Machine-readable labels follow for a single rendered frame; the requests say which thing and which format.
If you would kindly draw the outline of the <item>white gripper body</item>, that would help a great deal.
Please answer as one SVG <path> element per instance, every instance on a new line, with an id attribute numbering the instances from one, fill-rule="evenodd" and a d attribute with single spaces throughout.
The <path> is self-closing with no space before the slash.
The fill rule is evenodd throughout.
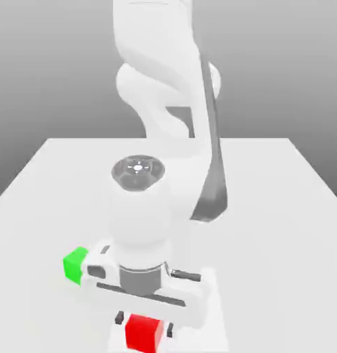
<path id="1" fill-rule="evenodd" d="M 168 286 L 153 294 L 128 294 L 118 285 L 86 277 L 81 288 L 91 299 L 112 310 L 121 310 L 141 316 L 160 319 L 180 326 L 200 328 L 207 316 L 209 285 L 189 283 Z"/>

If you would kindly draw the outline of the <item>small red cube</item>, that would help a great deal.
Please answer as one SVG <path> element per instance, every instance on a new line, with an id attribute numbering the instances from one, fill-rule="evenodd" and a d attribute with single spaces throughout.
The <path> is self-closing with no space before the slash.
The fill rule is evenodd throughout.
<path id="1" fill-rule="evenodd" d="M 131 314 L 125 325 L 127 348 L 142 353 L 157 353 L 163 328 L 162 320 Z"/>

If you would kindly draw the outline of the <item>small green cube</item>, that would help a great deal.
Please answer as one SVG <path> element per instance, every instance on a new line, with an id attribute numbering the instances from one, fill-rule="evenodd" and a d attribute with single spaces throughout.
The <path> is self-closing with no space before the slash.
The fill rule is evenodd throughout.
<path id="1" fill-rule="evenodd" d="M 81 266 L 87 255 L 88 249 L 77 247 L 63 258 L 63 271 L 65 277 L 77 285 L 81 284 L 81 277 L 83 275 Z"/>

